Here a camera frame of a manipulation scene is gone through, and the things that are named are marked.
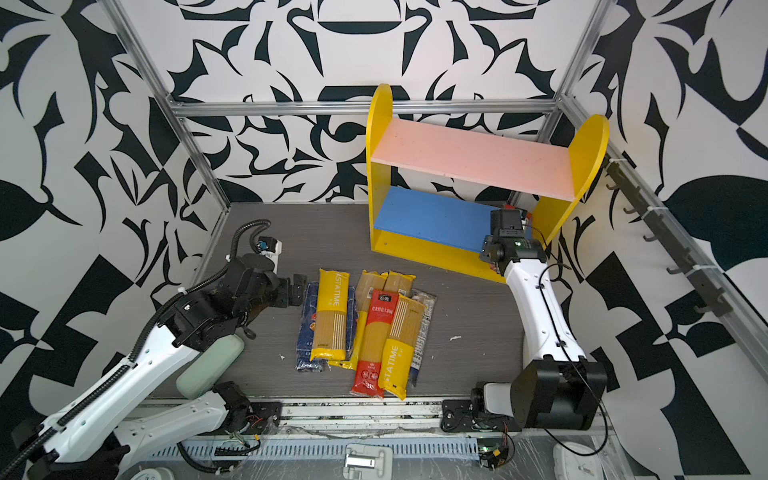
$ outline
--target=metal latch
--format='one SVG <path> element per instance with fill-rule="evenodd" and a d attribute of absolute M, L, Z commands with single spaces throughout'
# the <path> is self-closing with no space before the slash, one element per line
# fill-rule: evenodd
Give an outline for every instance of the metal latch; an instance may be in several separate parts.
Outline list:
<path fill-rule="evenodd" d="M 355 443 L 347 445 L 343 475 L 349 480 L 391 480 L 392 449 Z"/>

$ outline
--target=black and white patterned wall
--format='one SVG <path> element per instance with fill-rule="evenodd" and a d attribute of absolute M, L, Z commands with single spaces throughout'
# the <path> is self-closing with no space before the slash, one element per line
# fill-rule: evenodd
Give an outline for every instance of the black and white patterned wall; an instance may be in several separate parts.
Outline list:
<path fill-rule="evenodd" d="M 552 98 L 594 0 L 131 0 L 178 101 Z M 541 115 L 416 120 L 533 138 Z M 233 201 L 365 201 L 365 117 L 203 119 L 201 150 Z M 508 191 L 402 173 L 396 183 L 504 200 Z"/>
<path fill-rule="evenodd" d="M 0 464 L 128 353 L 220 214 L 94 0 L 0 0 Z"/>
<path fill-rule="evenodd" d="M 619 0 L 575 88 L 756 311 L 768 315 L 768 35 L 760 0 Z M 559 142 L 570 141 L 564 122 Z M 610 374 L 638 478 L 765 478 L 768 384 L 605 175 L 552 251 L 558 297 Z"/>

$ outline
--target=blue shelf board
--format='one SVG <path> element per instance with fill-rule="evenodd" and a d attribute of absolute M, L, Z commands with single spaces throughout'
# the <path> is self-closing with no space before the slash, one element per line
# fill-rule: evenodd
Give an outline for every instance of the blue shelf board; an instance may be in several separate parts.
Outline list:
<path fill-rule="evenodd" d="M 374 228 L 480 253 L 496 207 L 390 187 Z"/>

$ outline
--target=pink shelf board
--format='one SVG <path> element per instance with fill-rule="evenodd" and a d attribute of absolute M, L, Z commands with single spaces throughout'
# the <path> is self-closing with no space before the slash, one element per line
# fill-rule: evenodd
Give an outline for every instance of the pink shelf board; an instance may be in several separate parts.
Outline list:
<path fill-rule="evenodd" d="M 393 118 L 372 161 L 572 201 L 568 149 Z"/>

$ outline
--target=red pasta package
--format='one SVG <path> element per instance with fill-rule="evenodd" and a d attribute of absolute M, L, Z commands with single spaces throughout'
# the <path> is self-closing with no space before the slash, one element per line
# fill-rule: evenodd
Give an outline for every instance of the red pasta package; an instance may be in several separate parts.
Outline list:
<path fill-rule="evenodd" d="M 357 361 L 357 374 L 351 393 L 363 396 L 384 397 L 384 389 L 379 388 L 379 372 L 382 368 L 382 351 L 389 336 L 389 327 L 397 307 L 397 293 L 373 290 L 371 306 L 366 321 L 366 331 L 362 335 L 362 346 Z"/>

